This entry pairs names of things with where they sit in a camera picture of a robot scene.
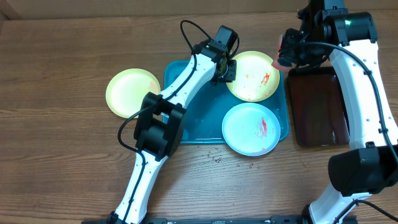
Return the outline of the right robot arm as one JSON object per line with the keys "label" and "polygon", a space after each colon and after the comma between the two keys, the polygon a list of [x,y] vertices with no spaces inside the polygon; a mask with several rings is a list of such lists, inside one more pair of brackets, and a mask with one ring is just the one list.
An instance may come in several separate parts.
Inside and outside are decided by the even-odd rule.
{"label": "right robot arm", "polygon": [[376,26],[370,13],[350,13],[343,1],[310,0],[298,18],[300,29],[282,37],[277,64],[303,70],[331,62],[350,147],[330,158],[330,183],[305,207],[300,223],[351,223],[348,214],[355,206],[397,183],[397,125],[379,70]]}

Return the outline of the yellow plate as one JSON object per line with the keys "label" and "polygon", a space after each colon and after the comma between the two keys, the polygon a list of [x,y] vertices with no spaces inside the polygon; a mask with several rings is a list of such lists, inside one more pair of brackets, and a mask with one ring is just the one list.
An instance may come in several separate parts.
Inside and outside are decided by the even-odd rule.
{"label": "yellow plate", "polygon": [[258,102],[273,95],[280,82],[280,72],[272,66],[273,59],[258,51],[241,52],[233,57],[237,62],[235,81],[227,83],[230,92],[240,100]]}
{"label": "yellow plate", "polygon": [[158,79],[147,70],[130,68],[119,72],[108,83],[106,103],[114,114],[129,118],[141,109],[148,92],[160,93]]}

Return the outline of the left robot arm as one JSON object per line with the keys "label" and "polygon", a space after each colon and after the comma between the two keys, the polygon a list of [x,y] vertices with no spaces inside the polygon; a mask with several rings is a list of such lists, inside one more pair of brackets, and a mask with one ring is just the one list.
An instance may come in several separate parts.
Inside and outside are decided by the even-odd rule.
{"label": "left robot arm", "polygon": [[177,79],[158,95],[146,94],[140,110],[123,122],[118,140],[135,152],[136,161],[124,197],[107,223],[143,221],[159,171],[182,140],[187,106],[204,84],[234,81],[238,47],[238,34],[226,26],[215,38],[190,45],[191,59]]}

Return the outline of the yellow plate top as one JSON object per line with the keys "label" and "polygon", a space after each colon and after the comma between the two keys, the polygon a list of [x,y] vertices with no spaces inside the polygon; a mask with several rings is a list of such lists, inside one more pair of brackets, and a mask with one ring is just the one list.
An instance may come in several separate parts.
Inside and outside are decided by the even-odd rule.
{"label": "yellow plate top", "polygon": [[233,57],[237,62],[235,81],[227,83],[230,92],[240,100],[258,102],[273,95],[280,82],[280,72],[272,66],[273,59],[258,51],[241,52]]}

